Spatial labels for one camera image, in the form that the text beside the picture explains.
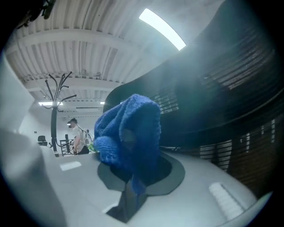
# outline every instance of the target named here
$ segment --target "rectangular light fixture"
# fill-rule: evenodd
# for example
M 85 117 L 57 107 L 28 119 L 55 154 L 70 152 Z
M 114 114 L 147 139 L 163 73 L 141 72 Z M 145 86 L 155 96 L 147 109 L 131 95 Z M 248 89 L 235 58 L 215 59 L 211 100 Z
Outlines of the rectangular light fixture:
M 43 105 L 43 106 L 52 106 L 52 102 L 39 102 L 39 105 Z
M 143 20 L 163 36 L 165 36 L 179 51 L 186 46 L 181 37 L 169 26 L 161 17 L 153 13 L 149 9 L 145 9 L 139 16 L 140 20 Z

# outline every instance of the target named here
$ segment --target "blue towel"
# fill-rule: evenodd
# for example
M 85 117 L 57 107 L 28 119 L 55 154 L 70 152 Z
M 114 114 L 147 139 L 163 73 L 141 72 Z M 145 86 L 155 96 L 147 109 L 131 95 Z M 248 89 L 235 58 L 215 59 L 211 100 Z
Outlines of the blue towel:
M 140 179 L 154 175 L 159 157 L 160 107 L 134 94 L 105 112 L 95 124 L 94 146 L 103 163 L 132 173 L 132 189 L 145 192 Z

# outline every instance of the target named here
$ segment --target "person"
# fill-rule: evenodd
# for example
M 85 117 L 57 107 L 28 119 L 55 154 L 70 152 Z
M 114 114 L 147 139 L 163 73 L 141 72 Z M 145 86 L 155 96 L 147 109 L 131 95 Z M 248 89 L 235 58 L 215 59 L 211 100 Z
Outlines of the person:
M 78 125 L 78 122 L 75 118 L 71 119 L 69 122 L 74 136 L 74 153 L 78 155 L 88 154 L 89 149 L 86 146 L 84 130 Z

